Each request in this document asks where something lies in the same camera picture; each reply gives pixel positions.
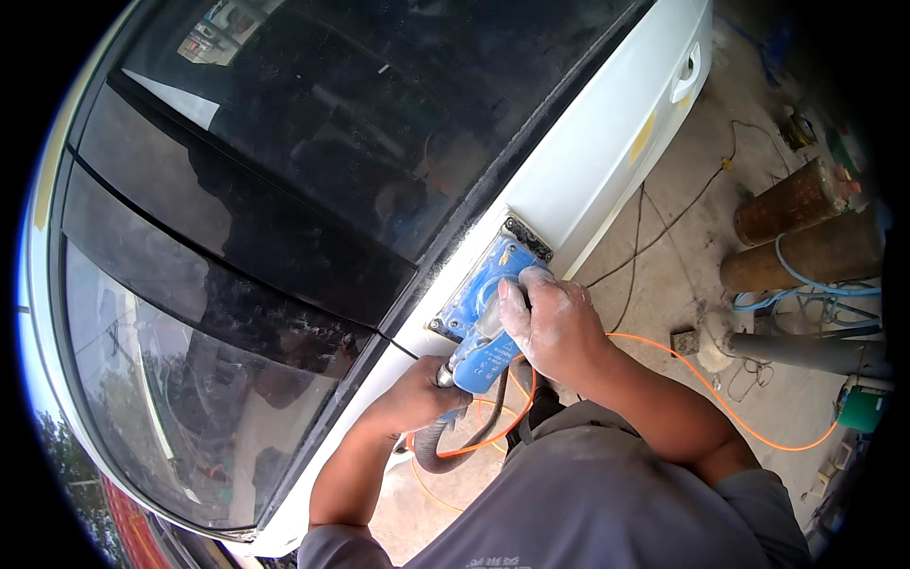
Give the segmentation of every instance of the dusty hand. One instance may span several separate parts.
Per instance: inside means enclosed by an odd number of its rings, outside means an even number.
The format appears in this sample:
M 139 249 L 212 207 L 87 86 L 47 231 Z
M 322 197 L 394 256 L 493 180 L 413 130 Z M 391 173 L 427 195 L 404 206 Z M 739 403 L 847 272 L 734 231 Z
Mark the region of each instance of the dusty hand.
M 500 280 L 500 320 L 534 369 L 578 391 L 601 366 L 612 344 L 603 335 L 591 296 L 579 284 L 556 282 L 539 267 L 518 276 L 528 289 L 531 308 L 514 282 Z
M 436 372 L 448 358 L 423 356 L 388 391 L 376 399 L 361 420 L 398 436 L 429 425 L 437 417 L 470 405 L 473 396 L 458 387 L 436 386 Z

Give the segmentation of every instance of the concrete floor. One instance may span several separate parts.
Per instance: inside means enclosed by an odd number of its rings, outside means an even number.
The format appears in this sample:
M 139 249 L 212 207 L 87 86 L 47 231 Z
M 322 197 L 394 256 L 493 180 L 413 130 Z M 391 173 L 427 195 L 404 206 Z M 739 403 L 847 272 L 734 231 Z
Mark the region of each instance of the concrete floor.
M 718 279 L 721 260 L 745 249 L 733 232 L 733 212 L 741 203 L 736 185 L 743 184 L 755 194 L 768 189 L 774 177 L 795 171 L 818 150 L 791 152 L 777 134 L 775 122 L 786 117 L 785 105 L 799 95 L 796 85 L 770 89 L 754 47 L 738 36 L 721 18 L 714 19 L 713 68 L 707 84 L 676 138 L 646 179 L 647 197 L 642 201 L 640 247 L 651 243 L 702 190 L 721 164 L 733 152 L 732 119 L 754 123 L 771 134 L 769 139 L 755 128 L 736 127 L 736 157 L 731 170 L 722 171 L 701 199 L 645 251 L 635 263 L 635 279 L 629 308 L 618 331 L 669 344 L 670 333 L 694 326 L 706 310 L 729 308 L 732 295 L 725 294 Z M 590 285 L 601 275 L 627 260 L 634 251 L 639 194 L 632 196 L 612 224 L 575 280 Z M 632 281 L 632 264 L 591 286 L 594 306 L 603 326 L 612 329 L 620 318 Z M 744 326 L 751 328 L 751 322 Z M 709 399 L 713 396 L 680 361 L 640 342 L 617 340 L 638 361 L 681 381 Z M 698 367 L 692 356 L 689 358 Z M 718 374 L 720 394 L 731 408 L 757 432 L 783 445 L 802 445 L 817 440 L 834 417 L 834 399 L 844 383 L 843 376 L 775 364 L 773 377 L 764 387 L 754 385 L 753 375 L 740 371 L 736 361 Z M 703 372 L 708 381 L 714 377 Z M 763 377 L 763 383 L 771 371 Z M 737 402 L 731 398 L 742 399 Z M 564 403 L 575 400 L 573 393 L 561 393 Z M 523 398 L 510 389 L 507 405 L 519 411 Z M 476 411 L 472 421 L 453 433 L 467 438 L 478 428 Z M 500 423 L 508 424 L 511 417 Z M 796 519 L 804 526 L 820 498 L 807 495 L 817 490 L 815 471 L 844 434 L 843 427 L 821 445 L 805 452 L 785 452 L 743 432 L 764 468 L 780 475 L 793 501 Z M 449 504 L 464 508 L 496 476 L 502 453 L 487 447 L 465 465 L 449 474 L 434 476 L 419 472 L 430 490 Z M 408 462 L 387 474 L 379 507 L 370 529 L 386 548 L 394 564 L 404 564 L 432 541 L 457 513 L 433 502 L 420 489 Z

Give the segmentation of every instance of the car window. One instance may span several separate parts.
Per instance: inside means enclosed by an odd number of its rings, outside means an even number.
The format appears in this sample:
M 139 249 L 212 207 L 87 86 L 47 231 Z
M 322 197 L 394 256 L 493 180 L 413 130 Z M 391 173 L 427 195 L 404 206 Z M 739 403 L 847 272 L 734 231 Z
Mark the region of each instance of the car window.
M 111 86 L 101 88 L 78 153 L 169 230 L 344 318 L 376 326 L 413 274 L 404 259 L 295 205 Z
M 367 329 L 198 256 L 74 167 L 68 332 L 104 446 L 202 527 L 256 522 Z
M 123 69 L 416 261 L 633 0 L 170 2 Z

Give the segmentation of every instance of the orange air hose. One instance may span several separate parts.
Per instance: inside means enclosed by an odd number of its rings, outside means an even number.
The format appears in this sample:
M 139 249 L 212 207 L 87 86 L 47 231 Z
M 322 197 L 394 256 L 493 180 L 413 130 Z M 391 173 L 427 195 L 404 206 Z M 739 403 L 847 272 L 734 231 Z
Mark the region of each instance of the orange air hose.
M 686 366 L 688 366 L 688 368 L 690 370 L 692 370 L 692 373 L 695 374 L 695 377 L 697 377 L 699 380 L 701 380 L 701 382 L 704 384 L 704 386 L 708 388 L 708 391 L 710 391 L 711 395 L 713 395 L 714 398 L 721 404 L 721 407 L 723 407 L 723 409 L 725 411 L 730 413 L 730 416 L 733 418 L 734 421 L 740 423 L 743 426 L 743 428 L 746 430 L 746 432 L 751 434 L 753 437 L 755 437 L 759 441 L 767 444 L 768 446 L 774 447 L 775 449 L 778 449 L 781 451 L 788 451 L 788 452 L 807 451 L 807 450 L 821 444 L 822 441 L 824 441 L 825 439 L 828 438 L 828 435 L 831 434 L 831 432 L 834 430 L 834 427 L 837 426 L 837 421 L 835 421 L 834 423 L 832 423 L 831 428 L 829 428 L 828 431 L 824 435 L 822 435 L 821 439 L 813 442 L 812 444 L 807 444 L 805 446 L 783 446 L 782 444 L 777 444 L 776 442 L 771 442 L 771 441 L 765 439 L 762 435 L 753 431 L 749 425 L 745 424 L 745 422 L 742 419 L 740 419 L 739 416 L 736 413 L 734 413 L 732 409 L 730 409 L 730 406 L 727 405 L 725 402 L 723 402 L 723 399 L 721 399 L 721 396 L 717 394 L 717 391 L 715 391 L 713 387 L 711 387 L 711 383 L 708 383 L 708 381 L 704 377 L 702 377 L 702 374 L 699 373 L 698 370 L 695 369 L 695 366 L 693 366 L 691 363 L 689 363 L 685 358 L 683 358 L 683 356 L 679 355 L 678 353 L 671 350 L 670 348 L 667 348 L 663 344 L 659 344 L 654 340 L 648 340 L 647 338 L 642 338 L 641 336 L 635 336 L 633 334 L 623 334 L 621 332 L 608 333 L 607 336 L 618 336 L 620 338 L 632 338 L 633 340 L 643 341 L 646 344 L 651 344 L 655 348 L 660 348 L 663 351 L 668 351 L 672 355 L 679 358 L 679 360 L 682 363 L 686 364 Z
M 781 445 L 781 444 L 777 444 L 776 442 L 769 441 L 768 439 L 764 438 L 762 435 L 760 435 L 760 434 L 758 434 L 757 432 L 755 432 L 749 425 L 745 424 L 745 422 L 744 422 L 742 419 L 740 419 L 739 416 L 738 416 L 736 413 L 734 413 L 732 409 L 730 409 L 730 406 L 727 405 L 727 404 L 723 401 L 723 399 L 721 399 L 721 396 L 717 394 L 717 391 L 714 390 L 714 388 L 711 386 L 710 383 L 708 383 L 708 381 L 702 376 L 702 374 L 699 373 L 698 370 L 695 369 L 695 366 L 693 366 L 691 363 L 689 363 L 689 362 L 688 362 L 683 356 L 681 356 L 680 354 L 676 353 L 675 351 L 671 350 L 670 348 L 667 348 L 667 347 L 664 346 L 663 344 L 657 343 L 657 342 L 654 341 L 654 340 L 648 340 L 647 338 L 643 338 L 642 336 L 636 336 L 636 335 L 634 335 L 634 334 L 625 334 L 625 333 L 622 333 L 622 332 L 607 332 L 606 335 L 607 335 L 607 336 L 617 336 L 617 337 L 619 337 L 619 338 L 630 338 L 630 339 L 632 339 L 632 340 L 643 341 L 643 342 L 646 343 L 646 344 L 651 344 L 651 345 L 654 346 L 655 348 L 660 348 L 661 350 L 666 351 L 666 352 L 669 352 L 669 353 L 671 353 L 672 355 L 676 356 L 676 358 L 678 358 L 679 361 L 681 361 L 682 363 L 684 363 L 684 364 L 692 371 L 692 373 L 695 374 L 695 377 L 697 377 L 697 378 L 704 384 L 704 386 L 705 386 L 706 388 L 708 388 L 708 391 L 711 392 L 711 395 L 713 395 L 714 398 L 721 404 L 721 407 L 723 407 L 723 409 L 724 409 L 725 411 L 727 411 L 727 413 L 730 414 L 730 416 L 733 418 L 734 421 L 736 421 L 736 422 L 738 422 L 740 425 L 742 425 L 743 428 L 744 428 L 749 434 L 751 434 L 753 437 L 755 437 L 755 438 L 758 439 L 759 441 L 761 441 L 761 442 L 763 442 L 763 443 L 767 444 L 768 446 L 771 446 L 771 447 L 773 447 L 773 448 L 775 448 L 775 449 L 778 449 L 778 450 L 780 450 L 780 451 L 788 451 L 788 452 L 807 451 L 807 450 L 809 450 L 809 449 L 811 449 L 811 448 L 813 448 L 813 447 L 816 447 L 816 446 L 818 446 L 819 444 L 821 444 L 825 439 L 828 438 L 828 435 L 830 435 L 830 434 L 834 431 L 834 427 L 837 426 L 837 421 L 835 421 L 834 423 L 832 423 L 831 427 L 828 428 L 828 430 L 825 432 L 825 434 L 822 435 L 822 438 L 821 438 L 821 439 L 819 439 L 818 441 L 815 441 L 815 442 L 813 442 L 813 443 L 811 443 L 811 444 L 807 444 L 807 445 L 805 445 L 805 446 L 798 446 L 798 447 L 783 446 L 783 445 Z M 521 357 L 521 355 L 516 356 L 512 361 L 515 361 L 515 360 L 517 360 L 517 359 L 520 358 L 520 357 Z M 509 377 L 511 377 L 512 380 L 515 381 L 515 384 L 518 385 L 518 387 L 519 387 L 519 389 L 521 390 L 521 392 L 525 395 L 525 397 L 528 398 L 528 402 L 525 404 L 524 409 L 522 409 L 522 410 L 521 410 L 521 413 L 518 414 L 518 415 L 516 415 L 515 412 L 512 411 L 511 409 L 506 409 L 505 407 L 502 408 L 504 411 L 506 411 L 506 412 L 511 413 L 512 415 L 514 415 L 514 416 L 515 416 L 515 421 L 513 421 L 512 424 L 509 425 L 509 427 L 508 427 L 505 431 L 500 432 L 500 433 L 497 434 L 496 436 L 491 437 L 491 438 L 489 438 L 488 440 L 486 440 L 486 441 L 484 441 L 484 442 L 479 442 L 478 444 L 475 444 L 475 445 L 472 445 L 472 446 L 470 446 L 470 447 L 466 447 L 466 448 L 463 448 L 463 449 L 458 449 L 457 451 L 440 452 L 440 456 L 452 456 L 452 455 L 455 455 L 455 454 L 461 454 L 461 453 L 463 453 L 463 452 L 469 452 L 469 451 L 473 451 L 473 450 L 479 449 L 480 447 L 486 446 L 486 445 L 488 445 L 488 444 L 493 444 L 500 452 L 504 452 L 504 450 L 502 450 L 502 448 L 501 448 L 498 444 L 495 444 L 495 442 L 496 442 L 498 439 L 501 439 L 502 437 L 504 437 L 504 436 L 506 435 L 506 433 L 508 433 L 509 431 L 511 431 L 512 427 L 514 427 L 515 425 L 518 424 L 518 422 L 521 420 L 521 418 L 524 417 L 525 413 L 528 412 L 528 409 L 531 408 L 531 401 L 532 401 L 532 397 L 524 390 L 523 387 L 521 387 L 521 384 L 519 383 L 519 381 L 518 381 L 518 379 L 515 377 L 515 375 L 512 373 L 511 369 L 509 369 Z M 531 368 L 531 393 L 534 393 L 534 389 L 535 389 L 536 387 L 537 387 L 537 371 L 534 370 L 534 368 Z M 481 407 L 483 404 L 489 404 L 489 405 L 493 405 L 493 404 L 494 404 L 492 401 L 484 401 L 484 399 L 483 399 L 482 396 L 480 396 L 478 399 L 476 399 L 476 400 L 474 400 L 474 401 L 477 401 L 478 404 L 479 404 L 479 405 L 477 406 L 477 413 L 478 413 L 478 414 L 480 414 L 480 407 Z M 410 433 L 410 434 L 408 435 L 408 438 L 407 438 L 408 449 L 409 449 L 411 452 L 414 452 L 414 448 L 413 448 L 413 446 L 412 446 L 412 444 L 411 444 L 411 442 L 412 442 L 412 440 L 413 440 L 413 436 L 414 436 L 414 434 L 413 434 L 413 433 Z M 447 509 L 449 509 L 449 510 L 451 510 L 451 511 L 453 511 L 453 512 L 456 512 L 456 513 L 462 513 L 462 512 L 464 512 L 464 510 L 461 510 L 461 508 L 456 508 L 455 506 L 452 506 L 452 505 L 449 505 L 449 504 L 443 502 L 443 501 L 440 500 L 438 497 L 436 497 L 432 492 L 430 492 L 430 490 L 426 487 L 426 485 L 424 485 L 423 481 L 422 481 L 422 480 L 420 479 L 420 477 L 418 476 L 418 474 L 417 474 L 417 468 L 414 466 L 414 459 L 413 459 L 413 458 L 410 460 L 410 471 L 414 474 L 414 480 L 417 481 L 417 484 L 420 486 L 420 489 L 421 489 L 421 490 L 423 491 L 423 493 L 425 493 L 431 500 L 433 500 L 434 502 L 438 503 L 439 505 L 441 505 L 441 506 L 443 506 L 443 507 L 445 507 L 445 508 L 447 508 Z

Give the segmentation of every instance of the white car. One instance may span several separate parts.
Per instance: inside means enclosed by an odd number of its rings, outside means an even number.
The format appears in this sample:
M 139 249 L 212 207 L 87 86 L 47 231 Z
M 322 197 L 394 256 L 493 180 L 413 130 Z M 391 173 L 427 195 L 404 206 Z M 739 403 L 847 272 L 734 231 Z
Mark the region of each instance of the white car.
M 354 420 L 454 350 L 434 319 L 507 219 L 584 262 L 704 85 L 712 2 L 235 2 L 226 64 L 180 51 L 211 2 L 134 2 L 74 80 L 21 333 L 124 492 L 278 557 Z

